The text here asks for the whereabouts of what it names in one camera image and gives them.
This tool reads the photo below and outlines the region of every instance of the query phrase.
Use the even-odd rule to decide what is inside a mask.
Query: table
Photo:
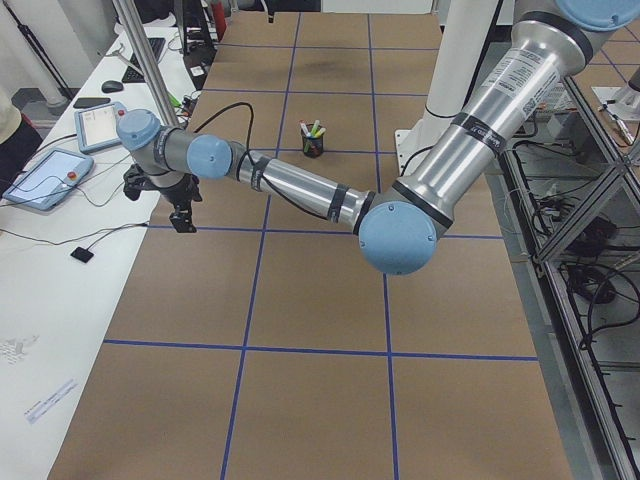
[[[147,34],[165,37],[172,49],[179,45],[174,28],[150,27]],[[118,37],[111,50],[120,42],[129,57],[132,48],[126,34]],[[180,54],[167,46],[164,50],[159,65],[167,88],[176,98],[192,94],[193,84]],[[125,68],[115,57],[104,58],[78,96],[103,96],[101,84],[120,80]],[[146,84],[125,84],[122,92],[109,97],[130,110],[145,108],[157,113]],[[72,107],[64,112],[43,145],[75,132],[73,112]],[[77,151],[75,139],[55,146]],[[0,228],[59,242],[148,220],[159,195],[148,192],[131,202],[119,187],[131,164],[128,152],[114,147],[93,157],[96,164],[89,175],[95,179],[81,188],[98,204],[115,192],[104,207],[91,205],[79,191],[48,213],[3,202]],[[76,246],[87,247],[98,236],[51,246],[0,233],[0,478],[46,478],[144,235],[143,228],[109,235],[92,249],[95,257],[83,264],[71,258],[70,252]],[[27,411],[31,411],[32,424]]]

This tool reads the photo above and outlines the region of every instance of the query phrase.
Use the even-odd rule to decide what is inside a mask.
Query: robotic arm
[[[162,127],[143,110],[129,112],[117,127],[136,163],[125,177],[125,193],[135,199],[140,190],[159,190],[176,209],[176,230],[194,232],[197,178],[228,176],[349,225],[380,271],[412,273],[434,254],[458,200],[546,94],[583,70],[609,36],[638,15],[637,0],[518,0],[512,48],[416,170],[382,194],[359,192],[259,152],[247,154],[236,142]]]

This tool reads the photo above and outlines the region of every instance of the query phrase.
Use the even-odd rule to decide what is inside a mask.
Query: keyboard
[[[153,56],[156,57],[156,62],[160,60],[160,54],[162,53],[165,41],[166,40],[162,37],[153,37],[149,39]],[[140,63],[138,62],[135,53],[131,56],[130,61],[136,67],[140,68]],[[122,83],[144,83],[144,77],[133,68],[127,67],[127,70],[124,72],[124,76],[122,77]]]

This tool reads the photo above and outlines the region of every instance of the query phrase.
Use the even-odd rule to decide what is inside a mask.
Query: red object
[[[216,33],[218,34],[218,41],[224,37],[224,32],[227,30],[227,20],[224,18],[224,7],[222,2],[217,1],[211,4],[211,12],[213,13],[213,22],[216,25]]]

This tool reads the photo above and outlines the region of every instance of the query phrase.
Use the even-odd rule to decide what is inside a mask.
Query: blue tablet
[[[126,113],[119,102],[86,108],[74,113],[78,146],[82,153],[93,153],[120,144],[116,133],[118,118]]]
[[[54,148],[2,195],[3,198],[36,210],[50,210],[66,197],[89,173],[93,158]]]

